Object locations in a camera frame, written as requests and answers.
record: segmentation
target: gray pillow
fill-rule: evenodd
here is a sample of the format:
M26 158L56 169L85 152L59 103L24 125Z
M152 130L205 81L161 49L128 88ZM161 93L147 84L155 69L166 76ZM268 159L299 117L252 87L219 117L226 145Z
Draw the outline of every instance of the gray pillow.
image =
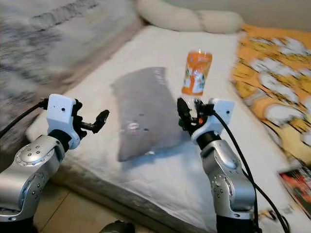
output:
M112 84L121 121L118 160L174 147L190 136L178 126L178 113L164 78L165 68L150 67Z

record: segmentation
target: black cable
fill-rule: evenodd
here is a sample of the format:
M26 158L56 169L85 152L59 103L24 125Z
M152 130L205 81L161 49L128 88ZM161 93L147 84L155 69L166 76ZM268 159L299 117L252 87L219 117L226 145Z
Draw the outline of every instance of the black cable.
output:
M273 208L274 212L276 213L276 216L278 218L278 220L280 221L282 228L284 230L285 233L290 233L290 226L288 224L288 221L285 219L284 216L282 216L280 214L280 212L278 211L278 209L276 208L276 206L274 205L274 203L271 201L271 199L264 193L264 191L255 183L253 176L251 174L251 171L249 169L249 166L247 164L247 161L237 143L237 141L235 140L235 137L233 136L231 130L229 129L229 127L227 126L227 124L224 122L224 120L215 112L213 111L213 115L220 121L220 123L223 125L223 127L225 128L225 130L227 131L229 137L231 138L235 148L237 149L237 152L245 166L246 172L243 170L244 175L249 179L249 181L252 183L252 185L254 186L255 189L257 189L262 195L263 197L269 202L269 204L271 205L271 207ZM255 196L255 205L254 205L254 209L256 208L257 205L257 197Z
M16 125L20 120L22 120L25 116L29 113L33 112L37 108L46 108L48 106L49 99L44 99L43 101L39 102L35 106L28 109L23 114L19 115L15 120L13 120L7 127L5 127L2 131L0 131L0 138L2 138L14 125Z
M244 166L245 166L245 169L246 169L247 174L248 174L248 176L249 176L249 180L251 181L251 183L253 184L253 187L254 187L254 189L255 189L255 185L254 185L255 181L254 181L254 179L253 179L252 172L251 172L251 170L250 170L250 168L249 168L249 166L248 166L248 164L247 164L247 161L246 161L246 159L245 159L245 157L244 157L244 155L243 155L243 153L242 153L242 151L241 151L241 149L240 149L240 147L239 147L239 145L238 145L238 142L235 140L235 137L233 136L233 134L232 134L231 130L229 129L229 127L227 126L227 124L226 124L226 123L224 122L224 120L215 112L215 110L213 110L213 114L214 114L214 116L219 120L219 122L223 125L223 127L224 127L225 130L227 131L229 137L231 138L231 140L232 140L232 142L233 142L235 148L237 149L238 154L239 154L239 156L240 156L240 158L241 158L241 160L242 160L242 162L243 162L243 164L244 164ZM256 191L255 191L255 202L254 202L254 222L255 222L256 227L259 229L258 201L257 201L257 193L256 193Z

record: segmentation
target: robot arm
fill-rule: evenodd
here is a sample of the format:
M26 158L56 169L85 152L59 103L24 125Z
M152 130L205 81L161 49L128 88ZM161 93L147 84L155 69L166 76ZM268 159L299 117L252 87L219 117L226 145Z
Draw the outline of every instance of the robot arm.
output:
M97 133L109 114L105 110L97 116L94 124L84 123L77 115L82 104L57 94L49 96L46 107L48 135L41 135L21 148L13 163L0 173L0 223L32 220L42 189L58 170L65 152L76 148L86 136L82 129Z
M201 148L203 169L207 174L217 215L218 233L254 233L253 213L255 190L245 177L237 155L228 143L221 140L222 124L207 113L216 111L225 123L229 123L233 103L211 100L208 105L196 101L197 118L189 114L187 104L178 99L177 108L181 126Z

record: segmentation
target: white mattress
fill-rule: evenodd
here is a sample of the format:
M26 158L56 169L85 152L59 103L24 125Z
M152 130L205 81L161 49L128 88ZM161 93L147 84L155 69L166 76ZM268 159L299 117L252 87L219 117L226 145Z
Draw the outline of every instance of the white mattress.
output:
M148 26L133 40L65 95L83 103L79 115L93 122L103 109L111 114L96 135L88 133L80 146L69 151L66 162L78 162L100 179L113 183L156 204L170 215L198 228L215 231L215 213L207 176L202 169L199 148L191 142L170 154L148 155L137 160L117 162L119 116L110 85L120 76L145 67L167 67L166 79L175 98L180 90L189 50L202 49L213 54L203 100L222 98L235 101L229 124L249 163L256 182L280 208L291 202L276 172L288 166L280 149L272 142L262 124L252 115L229 82L234 65L237 34L174 32ZM31 140L46 133L43 113L28 129ZM223 133L223 139L230 142ZM259 196L259 208L269 204ZM306 233L311 223L300 211L286 215L293 232Z

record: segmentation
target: yellow patterned blanket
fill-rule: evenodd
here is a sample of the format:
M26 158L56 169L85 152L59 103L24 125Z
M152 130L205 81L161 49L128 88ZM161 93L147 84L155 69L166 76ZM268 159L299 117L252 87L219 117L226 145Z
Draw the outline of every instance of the yellow patterned blanket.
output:
M311 33L244 25L233 82L288 157L311 164Z

